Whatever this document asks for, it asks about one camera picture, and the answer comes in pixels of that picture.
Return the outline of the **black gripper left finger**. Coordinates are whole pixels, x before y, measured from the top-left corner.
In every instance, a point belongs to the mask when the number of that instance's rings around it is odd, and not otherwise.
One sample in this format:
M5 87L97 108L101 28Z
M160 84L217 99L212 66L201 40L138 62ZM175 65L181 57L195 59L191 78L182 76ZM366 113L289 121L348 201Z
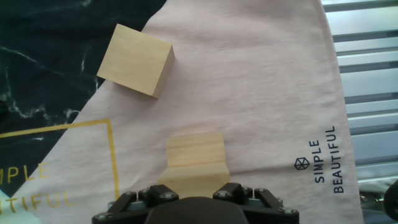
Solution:
M178 199L178 194L165 185L126 191L108 205L106 212L94 215L92 224L144 224L153 208Z

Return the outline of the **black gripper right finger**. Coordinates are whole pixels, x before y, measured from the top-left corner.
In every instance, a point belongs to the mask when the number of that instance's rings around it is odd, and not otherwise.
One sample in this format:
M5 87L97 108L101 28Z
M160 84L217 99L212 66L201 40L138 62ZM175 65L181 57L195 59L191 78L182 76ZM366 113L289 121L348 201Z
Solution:
M281 198L264 187L253 189L229 182L213 194L213 199L238 205L248 223L299 224L299 211L285 207Z

